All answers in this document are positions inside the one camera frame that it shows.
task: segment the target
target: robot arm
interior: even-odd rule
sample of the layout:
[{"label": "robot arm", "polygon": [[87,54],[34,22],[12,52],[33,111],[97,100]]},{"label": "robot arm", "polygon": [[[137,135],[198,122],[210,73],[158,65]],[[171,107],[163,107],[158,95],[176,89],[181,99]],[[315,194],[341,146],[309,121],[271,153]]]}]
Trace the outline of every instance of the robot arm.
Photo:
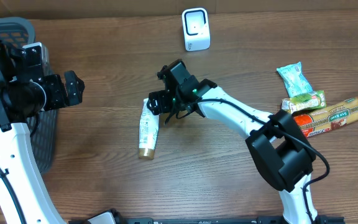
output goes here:
[{"label": "robot arm", "polygon": [[[149,94],[148,107],[154,115],[160,113],[175,113],[187,110],[187,115],[196,112],[202,117],[217,119],[229,128],[235,130],[244,139],[251,152],[252,158],[262,177],[279,191],[282,199],[283,217],[289,224],[311,223],[307,213],[302,188],[311,179],[311,163],[316,156],[297,142],[287,139],[277,149],[271,142],[283,137],[275,133],[273,126],[290,133],[309,145],[291,115],[279,111],[272,115],[268,112],[253,109],[233,97],[209,80],[198,82],[190,75],[181,60],[173,62],[157,73],[165,84],[165,90]],[[254,121],[253,118],[241,112],[244,110],[265,124]],[[314,209],[310,187],[306,191],[308,206],[315,220],[317,211]]]},{"label": "robot arm", "polygon": [[26,119],[82,102],[84,83],[74,72],[50,73],[41,43],[23,49],[0,41],[0,206],[8,223],[65,223],[35,163]]}]

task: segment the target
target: small white plug-in device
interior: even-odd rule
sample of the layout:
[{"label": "small white plug-in device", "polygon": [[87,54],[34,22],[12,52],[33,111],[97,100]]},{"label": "small white plug-in device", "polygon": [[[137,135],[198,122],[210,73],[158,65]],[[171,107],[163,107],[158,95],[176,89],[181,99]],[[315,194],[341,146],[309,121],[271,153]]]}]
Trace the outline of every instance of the small white plug-in device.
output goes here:
[{"label": "small white plug-in device", "polygon": [[205,9],[198,7],[186,9],[181,14],[185,48],[187,51],[205,50],[211,44],[209,34],[208,14]]}]

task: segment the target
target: basket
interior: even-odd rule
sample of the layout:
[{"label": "basket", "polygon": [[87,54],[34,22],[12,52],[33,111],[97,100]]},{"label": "basket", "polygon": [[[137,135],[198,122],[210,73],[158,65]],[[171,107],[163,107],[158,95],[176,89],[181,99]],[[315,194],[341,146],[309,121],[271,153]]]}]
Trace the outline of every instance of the basket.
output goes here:
[{"label": "basket", "polygon": [[[34,28],[28,20],[20,17],[0,19],[0,40],[10,42],[15,47],[32,44],[35,42]],[[31,137],[35,162],[41,174],[46,173],[52,166],[55,152],[57,114],[57,110],[40,113],[37,132]],[[27,123],[31,132],[35,126],[35,117],[27,118]]]}]

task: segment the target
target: black cable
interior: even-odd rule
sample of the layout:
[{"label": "black cable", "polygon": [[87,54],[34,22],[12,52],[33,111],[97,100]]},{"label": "black cable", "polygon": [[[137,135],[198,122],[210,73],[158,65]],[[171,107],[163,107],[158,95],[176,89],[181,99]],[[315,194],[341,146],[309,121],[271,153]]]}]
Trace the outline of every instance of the black cable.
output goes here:
[{"label": "black cable", "polygon": [[[242,109],[240,106],[237,106],[235,103],[230,102],[230,101],[227,101],[227,100],[224,100],[224,99],[202,99],[202,100],[198,100],[198,101],[196,101],[196,102],[187,104],[186,106],[195,105],[195,104],[198,104],[198,103],[201,103],[201,102],[219,102],[219,103],[228,104],[228,105],[234,107],[235,109],[239,110],[241,113],[243,113],[243,114],[245,114],[246,116],[248,116],[248,117],[249,117],[250,119],[252,119],[253,121],[256,121],[256,122],[258,122],[258,123],[260,123],[260,124],[262,124],[262,125],[265,125],[265,124],[266,124],[265,121],[262,121],[262,120],[260,120],[259,118],[257,118],[256,116],[254,116],[254,115],[248,113],[246,110]],[[306,190],[307,190],[307,187],[308,187],[310,184],[313,184],[313,183],[315,183],[315,182],[317,182],[317,181],[320,181],[320,180],[322,180],[322,179],[324,179],[325,177],[328,176],[329,170],[330,170],[328,161],[326,160],[326,158],[325,158],[320,152],[318,152],[315,148],[309,146],[308,144],[304,143],[303,141],[301,141],[301,140],[297,139],[296,137],[293,137],[292,135],[290,135],[290,134],[288,134],[288,133],[282,131],[282,130],[279,129],[278,127],[272,126],[271,128],[273,128],[274,131],[276,131],[276,132],[282,134],[283,136],[285,136],[285,137],[287,137],[287,138],[290,138],[290,139],[292,139],[292,140],[294,140],[294,141],[300,143],[303,147],[305,147],[305,148],[311,150],[313,153],[315,153],[315,154],[322,160],[322,162],[323,162],[324,165],[326,166],[326,172],[325,172],[323,175],[321,175],[321,176],[319,176],[319,177],[317,177],[317,178],[315,178],[315,179],[313,179],[313,180],[311,180],[311,181],[308,181],[307,183],[304,184],[304,186],[303,186],[303,188],[302,188],[303,198],[304,198],[304,200],[305,200],[306,211],[307,211],[307,213],[308,213],[310,222],[311,222],[311,223],[314,223],[313,217],[311,216],[310,208],[309,208],[309,205],[308,205],[308,199],[307,199],[307,197],[306,197]]]},{"label": "black cable", "polygon": [[24,213],[22,210],[22,207],[20,206],[19,200],[17,199],[16,193],[13,190],[13,187],[11,185],[11,183],[9,182],[9,180],[7,179],[6,175],[8,175],[8,170],[6,169],[6,173],[4,173],[2,171],[2,169],[0,168],[0,178],[2,179],[2,181],[4,182],[7,191],[9,192],[9,195],[11,195],[13,204],[16,207],[16,211],[17,214],[19,215],[19,219],[21,221],[22,224],[26,224],[25,218],[24,218]]},{"label": "black cable", "polygon": [[34,128],[32,129],[32,131],[30,133],[30,138],[32,138],[32,136],[37,132],[39,125],[40,125],[40,114],[36,113],[35,114],[35,125],[34,125]]}]

